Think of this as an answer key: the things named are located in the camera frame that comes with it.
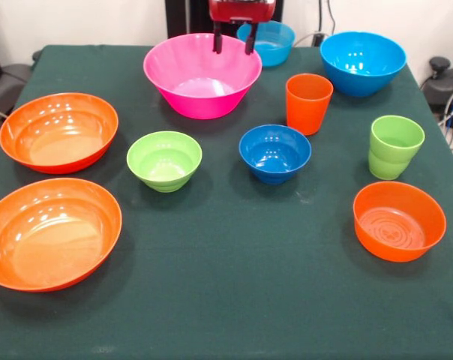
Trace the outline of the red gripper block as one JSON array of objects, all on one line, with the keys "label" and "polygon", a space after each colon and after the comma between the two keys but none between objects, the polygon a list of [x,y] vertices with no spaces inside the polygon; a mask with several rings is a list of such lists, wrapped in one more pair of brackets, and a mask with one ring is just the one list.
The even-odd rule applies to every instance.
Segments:
[{"label": "red gripper block", "polygon": [[222,52],[221,23],[250,22],[250,32],[245,41],[245,54],[254,51],[258,24],[268,22],[275,12],[275,1],[208,1],[213,22],[213,51]]}]

